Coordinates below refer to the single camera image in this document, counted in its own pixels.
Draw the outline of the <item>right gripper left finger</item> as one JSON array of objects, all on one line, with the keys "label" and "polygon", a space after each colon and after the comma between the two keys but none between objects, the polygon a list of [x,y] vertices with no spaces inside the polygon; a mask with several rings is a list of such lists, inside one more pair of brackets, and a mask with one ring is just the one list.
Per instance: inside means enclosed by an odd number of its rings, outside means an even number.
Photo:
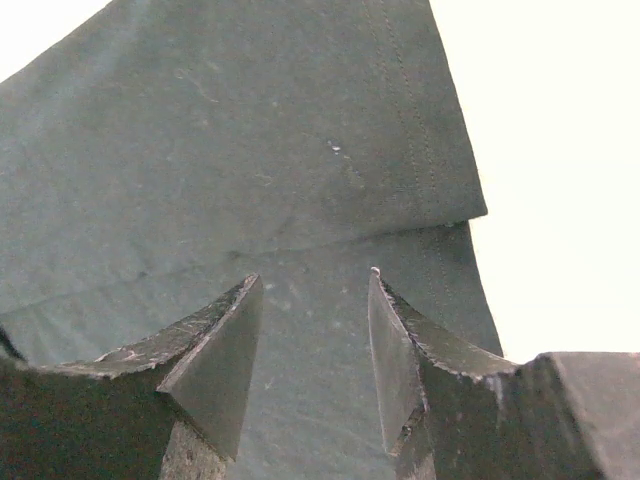
[{"label": "right gripper left finger", "polygon": [[222,479],[261,326],[246,277],[201,310],[93,361],[1,361],[5,479]]}]

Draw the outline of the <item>black t shirt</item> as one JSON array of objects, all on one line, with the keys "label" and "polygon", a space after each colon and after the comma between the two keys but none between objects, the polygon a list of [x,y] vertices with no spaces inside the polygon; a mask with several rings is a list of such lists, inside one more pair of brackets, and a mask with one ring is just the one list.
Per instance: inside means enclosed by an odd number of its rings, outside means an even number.
[{"label": "black t shirt", "polygon": [[1,322],[93,359],[257,273],[235,479],[390,479],[369,274],[499,352],[426,1],[114,1],[1,85]]}]

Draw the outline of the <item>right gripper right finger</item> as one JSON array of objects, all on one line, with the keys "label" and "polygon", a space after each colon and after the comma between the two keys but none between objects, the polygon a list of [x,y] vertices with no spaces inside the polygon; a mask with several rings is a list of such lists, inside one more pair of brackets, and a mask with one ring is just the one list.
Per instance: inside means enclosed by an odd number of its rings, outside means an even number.
[{"label": "right gripper right finger", "polygon": [[639,356],[512,363],[416,311],[373,269],[368,322],[382,438],[400,479],[635,479]]}]

